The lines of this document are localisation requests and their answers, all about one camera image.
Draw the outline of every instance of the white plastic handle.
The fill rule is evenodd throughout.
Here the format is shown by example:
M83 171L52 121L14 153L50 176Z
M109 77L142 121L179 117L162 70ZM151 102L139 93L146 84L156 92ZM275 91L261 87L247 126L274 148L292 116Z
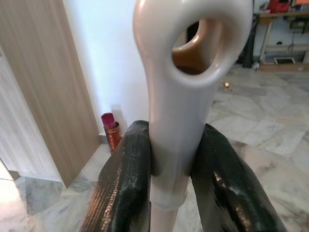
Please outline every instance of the white plastic handle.
M218 80L249 36L251 0L138 0L133 29L144 64L154 152L151 202L175 210L185 201L190 164L201 139ZM173 50L178 36L200 20L197 35ZM180 71L173 58L200 57L207 69Z

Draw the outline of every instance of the marble floor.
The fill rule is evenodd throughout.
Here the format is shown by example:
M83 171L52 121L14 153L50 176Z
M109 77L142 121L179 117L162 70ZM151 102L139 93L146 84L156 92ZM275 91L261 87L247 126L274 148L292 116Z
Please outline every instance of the marble floor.
M208 123L251 166L290 232L309 231L309 74L234 67L220 85ZM59 182L0 179L2 232L76 232L109 158L101 145L67 189ZM192 184L175 232L202 231Z

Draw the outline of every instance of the white wall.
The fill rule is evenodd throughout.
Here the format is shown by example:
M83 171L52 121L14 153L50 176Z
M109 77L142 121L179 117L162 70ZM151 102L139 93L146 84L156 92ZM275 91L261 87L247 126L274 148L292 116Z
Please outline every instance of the white wall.
M100 133L100 116L112 111L122 133L148 120L144 69L135 46L135 0L64 0Z
M267 0L255 0L254 2L254 12L259 12L259 7ZM254 56L260 56L261 49L263 45L264 36L266 33L267 26L259 25L256 30L255 43L254 43ZM290 45L293 39L293 31L290 30L290 25L283 18L278 18L274 20L272 29L268 39L268 45L276 45L278 41L281 41L284 45ZM294 35L295 44L306 44L309 43L309 34L295 34Z

